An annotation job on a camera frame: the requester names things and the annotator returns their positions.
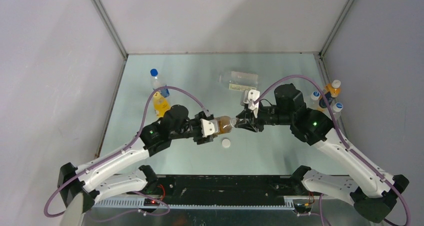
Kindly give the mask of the white bottle cap with code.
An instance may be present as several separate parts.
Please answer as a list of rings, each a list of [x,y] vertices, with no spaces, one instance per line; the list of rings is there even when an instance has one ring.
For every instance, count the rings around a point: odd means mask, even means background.
[[[234,128],[237,122],[238,122],[238,119],[236,117],[233,117],[230,119],[229,124],[231,125],[232,128]]]

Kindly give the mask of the red gold label tea bottle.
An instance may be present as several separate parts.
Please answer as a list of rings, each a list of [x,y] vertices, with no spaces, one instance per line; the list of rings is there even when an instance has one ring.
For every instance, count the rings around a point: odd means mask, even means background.
[[[230,133],[232,131],[232,129],[234,128],[234,127],[231,127],[231,125],[230,125],[230,119],[231,118],[233,118],[233,117],[230,117],[230,116],[215,117],[214,119],[216,119],[218,121],[219,132],[214,134],[214,135],[222,135],[222,134]]]

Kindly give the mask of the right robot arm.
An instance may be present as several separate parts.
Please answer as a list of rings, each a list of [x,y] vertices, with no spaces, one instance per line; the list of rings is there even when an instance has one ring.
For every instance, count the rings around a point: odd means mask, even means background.
[[[298,140],[336,160],[347,172],[348,176],[342,178],[302,165],[290,177],[295,194],[321,193],[350,204],[370,222],[379,224],[386,219],[409,184],[405,176],[392,175],[374,164],[338,133],[329,117],[308,108],[302,92],[293,84],[274,90],[275,104],[264,106],[259,97],[255,89],[243,92],[237,128],[257,133],[265,126],[289,126]]]

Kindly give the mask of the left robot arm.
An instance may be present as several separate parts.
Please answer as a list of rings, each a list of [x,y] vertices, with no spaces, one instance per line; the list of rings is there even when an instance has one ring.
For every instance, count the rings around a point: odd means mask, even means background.
[[[69,206],[81,194],[82,211],[86,212],[100,201],[127,192],[156,192],[158,177],[151,166],[141,165],[130,173],[119,171],[169,148],[173,140],[192,138],[198,145],[213,141],[219,130],[214,116],[202,111],[190,119],[188,113],[186,107],[174,105],[163,117],[144,126],[128,145],[79,166],[63,165],[57,187],[64,205]]]

